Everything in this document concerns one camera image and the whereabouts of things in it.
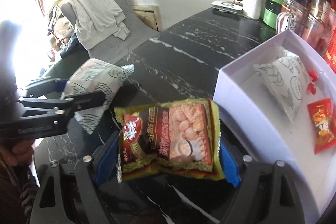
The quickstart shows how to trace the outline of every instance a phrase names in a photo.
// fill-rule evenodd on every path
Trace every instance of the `cardboard box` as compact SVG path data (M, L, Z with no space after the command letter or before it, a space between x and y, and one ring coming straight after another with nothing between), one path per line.
M275 59L274 44L296 53L307 70L319 74L316 94L303 97L293 123L253 69L253 64ZM335 73L310 45L286 30L221 68L213 98L221 119L252 157L283 160L292 167L306 223L318 220L336 192L335 148L314 155L316 132L307 110L307 104L326 97L336 102Z

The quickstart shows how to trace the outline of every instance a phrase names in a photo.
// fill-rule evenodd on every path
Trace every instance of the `snack bag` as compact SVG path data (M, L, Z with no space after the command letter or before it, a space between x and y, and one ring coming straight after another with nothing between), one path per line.
M78 93L101 90L105 94L102 106L81 110L75 113L75 119L88 134L92 134L105 110L110 107L123 82L134 72L134 65L118 67L102 60L87 60L68 80L61 99Z
M254 70L263 79L268 91L290 121L295 119L306 94L310 77L298 55L275 45L276 59L268 64L255 64Z
M118 181L159 172L224 178L219 162L218 107L207 99L115 108L123 124Z
M336 145L336 107L334 106L332 115L331 105L331 99L326 98L307 106L309 115L317 131L317 140L314 149L315 154Z

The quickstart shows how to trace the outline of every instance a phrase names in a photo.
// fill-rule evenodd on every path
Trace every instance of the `human hand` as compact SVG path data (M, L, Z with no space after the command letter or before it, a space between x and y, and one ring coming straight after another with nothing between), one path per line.
M21 141L11 151L0 144L0 153L8 166L29 165L32 161L34 150L32 144L35 140Z

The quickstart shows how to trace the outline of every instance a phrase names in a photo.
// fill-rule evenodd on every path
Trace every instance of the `clothing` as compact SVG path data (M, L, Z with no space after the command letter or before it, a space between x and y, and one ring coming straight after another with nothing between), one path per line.
M55 22L54 32L59 39L65 39L71 37L75 31L71 27L69 20L60 16Z
M73 54L74 52L83 49L83 46L79 43L76 33L74 33L68 42L68 45L61 51L61 58L66 58L69 54Z
M26 223L18 188L11 183L6 170L2 166L0 166L0 223Z
M125 40L130 30L126 17L114 0L69 0L77 16L75 31L79 42L89 50L114 35Z

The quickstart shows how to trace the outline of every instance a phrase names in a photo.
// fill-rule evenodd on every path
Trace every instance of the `mug handle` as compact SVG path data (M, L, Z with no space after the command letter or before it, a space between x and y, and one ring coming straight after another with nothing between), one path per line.
M279 13L278 16L277 16L277 24L276 24L276 30L277 30L277 33L280 33L280 22L281 20L285 17L285 16L288 16L288 23L287 23L287 28L289 28L290 24L291 24L291 14L290 12L282 12L282 13Z

